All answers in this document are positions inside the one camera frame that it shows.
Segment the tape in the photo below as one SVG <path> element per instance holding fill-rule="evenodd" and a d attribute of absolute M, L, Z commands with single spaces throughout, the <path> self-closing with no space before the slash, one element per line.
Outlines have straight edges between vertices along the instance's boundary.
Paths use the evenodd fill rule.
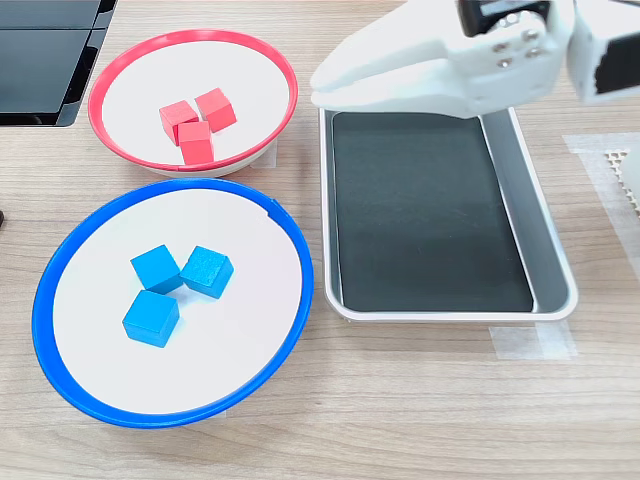
<path fill-rule="evenodd" d="M 578 355 L 566 320 L 490 327 L 489 333 L 499 360 L 569 360 Z"/>
<path fill-rule="evenodd" d="M 614 164 L 617 163 L 618 171 L 620 172 L 619 183 L 622 183 L 627 200 L 629 200 L 636 214 L 638 214 L 638 218 L 640 218 L 640 205 L 638 204 L 638 198 L 640 197 L 636 197 L 634 193 L 638 192 L 640 196 L 640 149 L 624 152 L 624 154 L 623 158 L 611 161 Z"/>
<path fill-rule="evenodd" d="M 629 152 L 640 151 L 640 133 L 603 135 L 565 135 L 571 153 L 578 155 L 604 206 L 611 225 L 627 254 L 636 277 L 640 280 L 640 219 L 620 178 L 620 161 Z"/>

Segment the red cube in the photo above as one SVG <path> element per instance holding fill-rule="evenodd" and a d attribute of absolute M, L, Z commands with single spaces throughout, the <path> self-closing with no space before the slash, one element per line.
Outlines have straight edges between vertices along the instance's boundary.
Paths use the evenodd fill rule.
<path fill-rule="evenodd" d="M 160 119 L 162 120 L 164 131 L 167 132 L 174 145 L 180 145 L 178 125 L 200 120 L 196 111 L 185 100 L 162 107 L 160 109 Z"/>
<path fill-rule="evenodd" d="M 209 122 L 209 128 L 213 133 L 219 132 L 237 121 L 229 99 L 219 88 L 200 95 L 196 98 L 196 103 L 202 118 Z"/>
<path fill-rule="evenodd" d="M 178 137 L 185 165 L 213 162 L 213 144 L 207 122 L 181 123 Z"/>

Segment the wooden cube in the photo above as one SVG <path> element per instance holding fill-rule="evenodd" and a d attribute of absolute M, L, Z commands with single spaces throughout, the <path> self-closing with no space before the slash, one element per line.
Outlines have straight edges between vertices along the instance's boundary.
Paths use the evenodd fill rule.
<path fill-rule="evenodd" d="M 213 162 L 213 144 L 207 122 L 183 123 L 178 132 L 185 165 Z"/>
<path fill-rule="evenodd" d="M 182 285 L 180 267 L 166 245 L 143 253 L 131 260 L 131 264 L 146 290 L 165 294 Z"/>
<path fill-rule="evenodd" d="M 220 298 L 233 274 L 233 265 L 226 255 L 204 247 L 196 247 L 180 272 L 191 290 Z"/>
<path fill-rule="evenodd" d="M 130 339 L 164 348 L 179 318 L 175 298 L 142 290 L 122 324 Z"/>
<path fill-rule="evenodd" d="M 213 133 L 219 132 L 237 121 L 231 102 L 219 88 L 196 98 L 196 104 L 202 118 L 209 122 L 209 128 Z"/>
<path fill-rule="evenodd" d="M 178 126 L 188 122 L 198 122 L 198 114 L 185 100 L 160 109 L 162 127 L 174 145 L 180 145 Z"/>

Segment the blue cube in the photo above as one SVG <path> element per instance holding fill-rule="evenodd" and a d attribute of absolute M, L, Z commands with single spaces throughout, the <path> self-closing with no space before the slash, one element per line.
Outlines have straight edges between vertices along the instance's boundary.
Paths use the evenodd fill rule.
<path fill-rule="evenodd" d="M 131 260 L 131 264 L 146 290 L 165 294 L 182 285 L 180 268 L 166 245 L 143 253 Z"/>
<path fill-rule="evenodd" d="M 178 323 L 180 312 L 175 298 L 142 290 L 122 324 L 132 340 L 163 348 Z"/>
<path fill-rule="evenodd" d="M 204 247 L 196 247 L 180 276 L 190 289 L 220 298 L 232 273 L 233 265 L 229 257 Z"/>

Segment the red rim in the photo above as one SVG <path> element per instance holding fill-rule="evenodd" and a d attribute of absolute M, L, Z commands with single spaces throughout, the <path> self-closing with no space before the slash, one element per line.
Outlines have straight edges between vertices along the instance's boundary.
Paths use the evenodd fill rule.
<path fill-rule="evenodd" d="M 273 63 L 275 63 L 275 65 L 284 74 L 285 79 L 287 80 L 287 84 L 289 85 L 289 105 L 287 106 L 287 111 L 284 115 L 284 118 L 282 119 L 282 122 L 280 122 L 280 125 L 278 125 L 278 128 L 276 128 L 267 138 L 265 138 L 263 141 L 250 148 L 249 150 L 246 150 L 233 157 L 227 158 L 226 160 L 223 160 L 221 162 L 209 164 L 205 163 L 202 165 L 167 165 L 162 163 L 152 163 L 142 160 L 141 158 L 134 157 L 133 155 L 122 150 L 122 148 L 120 148 L 109 136 L 102 120 L 102 104 L 104 103 L 104 97 L 107 94 L 109 87 L 111 87 L 113 81 L 125 68 L 131 65 L 134 61 L 151 52 L 155 52 L 156 50 L 170 47 L 172 45 L 178 45 L 180 43 L 201 41 L 218 41 L 242 45 L 251 48 L 258 53 L 261 53 Z M 130 162 L 142 165 L 144 167 L 155 168 L 158 170 L 172 172 L 200 172 L 227 167 L 258 153 L 269 143 L 271 143 L 280 134 L 280 132 L 282 132 L 284 127 L 287 126 L 289 120 L 291 120 L 291 117 L 293 116 L 294 110 L 296 109 L 297 102 L 298 81 L 296 79 L 296 74 L 287 59 L 284 58 L 284 56 L 271 45 L 243 33 L 229 32 L 224 30 L 184 30 L 180 32 L 168 33 L 166 35 L 161 35 L 159 37 L 146 40 L 127 50 L 113 62 L 111 62 L 97 78 L 95 84 L 93 85 L 93 88 L 91 89 L 91 94 L 89 95 L 89 121 L 91 122 L 93 131 L 96 133 L 100 141 L 104 143 L 109 150 L 120 155 L 123 158 L 126 158 Z"/>

